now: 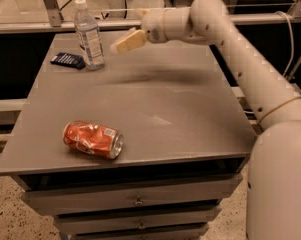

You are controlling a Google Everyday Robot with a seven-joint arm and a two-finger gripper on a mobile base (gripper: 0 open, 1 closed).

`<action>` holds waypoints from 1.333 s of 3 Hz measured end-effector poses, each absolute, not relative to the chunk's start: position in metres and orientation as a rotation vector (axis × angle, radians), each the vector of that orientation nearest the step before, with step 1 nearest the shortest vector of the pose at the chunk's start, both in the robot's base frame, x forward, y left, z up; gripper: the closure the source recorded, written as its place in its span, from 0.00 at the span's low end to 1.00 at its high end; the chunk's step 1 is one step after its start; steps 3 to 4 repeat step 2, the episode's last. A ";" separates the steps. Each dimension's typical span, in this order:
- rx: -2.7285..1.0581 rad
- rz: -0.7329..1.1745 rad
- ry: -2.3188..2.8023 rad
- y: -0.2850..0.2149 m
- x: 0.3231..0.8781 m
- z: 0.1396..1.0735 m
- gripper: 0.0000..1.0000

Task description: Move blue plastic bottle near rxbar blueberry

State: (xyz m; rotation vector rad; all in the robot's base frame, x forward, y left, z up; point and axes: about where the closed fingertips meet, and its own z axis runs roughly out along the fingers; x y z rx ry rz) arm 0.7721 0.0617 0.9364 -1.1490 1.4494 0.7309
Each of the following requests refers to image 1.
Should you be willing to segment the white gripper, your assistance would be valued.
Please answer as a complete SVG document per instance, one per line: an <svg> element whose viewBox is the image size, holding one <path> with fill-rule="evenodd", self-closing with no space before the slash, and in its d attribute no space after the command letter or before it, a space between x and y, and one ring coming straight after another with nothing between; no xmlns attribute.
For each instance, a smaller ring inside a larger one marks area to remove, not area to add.
<svg viewBox="0 0 301 240"><path fill-rule="evenodd" d="M138 8L135 10L137 18L141 19L141 29L131 28L128 32L117 39L111 46L110 51L118 54L145 45L147 40L151 43L164 43L166 36L163 28L163 10L150 10Z"/></svg>

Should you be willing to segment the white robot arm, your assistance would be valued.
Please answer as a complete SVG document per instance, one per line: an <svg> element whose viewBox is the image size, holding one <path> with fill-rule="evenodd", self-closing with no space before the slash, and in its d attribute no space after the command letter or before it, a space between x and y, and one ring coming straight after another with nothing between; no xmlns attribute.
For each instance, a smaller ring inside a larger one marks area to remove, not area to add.
<svg viewBox="0 0 301 240"><path fill-rule="evenodd" d="M301 240L301 94L239 32L222 0L138 16L141 28L112 52L171 40L216 46L263 128L249 165L247 240Z"/></svg>

